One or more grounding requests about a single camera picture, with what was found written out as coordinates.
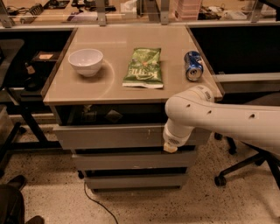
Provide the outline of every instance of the white bowl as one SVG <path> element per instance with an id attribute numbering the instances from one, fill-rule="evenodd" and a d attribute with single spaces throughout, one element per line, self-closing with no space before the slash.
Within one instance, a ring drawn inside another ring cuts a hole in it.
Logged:
<path id="1" fill-rule="evenodd" d="M 68 61 L 78 74 L 91 77 L 102 67 L 103 53 L 96 49 L 81 49 L 71 53 Z"/>

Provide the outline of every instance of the concrete floor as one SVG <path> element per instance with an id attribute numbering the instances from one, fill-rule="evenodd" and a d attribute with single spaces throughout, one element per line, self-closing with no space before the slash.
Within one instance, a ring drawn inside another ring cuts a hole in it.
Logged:
<path id="1" fill-rule="evenodd" d="M 44 130 L 50 140 L 55 138 L 50 127 Z M 21 140 L 34 138 L 27 133 Z M 260 167 L 252 164 L 229 175 L 225 187 L 214 184 L 214 176 L 221 170 L 254 154 L 242 143 L 237 146 L 238 153 L 232 156 L 226 140 L 218 141 L 211 135 L 207 145 L 198 147 L 197 161 L 182 189 L 93 193 L 78 178 L 71 155 L 58 150 L 11 154 L 0 184 L 25 175 L 25 219 L 41 215 L 46 224 L 116 223 L 85 190 L 120 224 L 280 223 L 280 192 L 266 163 Z"/>

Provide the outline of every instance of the brown shoe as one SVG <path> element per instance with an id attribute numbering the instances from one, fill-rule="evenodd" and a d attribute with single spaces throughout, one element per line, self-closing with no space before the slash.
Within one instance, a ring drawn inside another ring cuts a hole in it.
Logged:
<path id="1" fill-rule="evenodd" d="M 19 191 L 24 188 L 26 184 L 26 178 L 23 175 L 18 175 L 11 179 L 7 185 L 16 187 Z"/>
<path id="2" fill-rule="evenodd" d="M 44 223 L 45 223 L 44 219 L 41 216 L 36 215 L 32 219 L 28 220 L 25 224 L 44 224 Z"/>

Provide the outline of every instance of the snack bag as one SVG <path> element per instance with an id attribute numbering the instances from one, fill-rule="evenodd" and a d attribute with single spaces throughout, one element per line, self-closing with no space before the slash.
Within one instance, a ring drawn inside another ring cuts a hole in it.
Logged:
<path id="1" fill-rule="evenodd" d="M 159 56 L 161 48 L 135 48 L 123 87 L 162 88 Z"/>

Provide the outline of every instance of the white robotic arm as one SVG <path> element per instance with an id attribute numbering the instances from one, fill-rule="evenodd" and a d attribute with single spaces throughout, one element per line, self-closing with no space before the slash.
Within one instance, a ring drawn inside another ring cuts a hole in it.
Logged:
<path id="1" fill-rule="evenodd" d="M 194 128 L 232 137 L 280 156 L 280 108 L 214 103 L 211 90 L 196 86 L 175 94 L 165 104 L 164 149 L 186 143 Z"/>

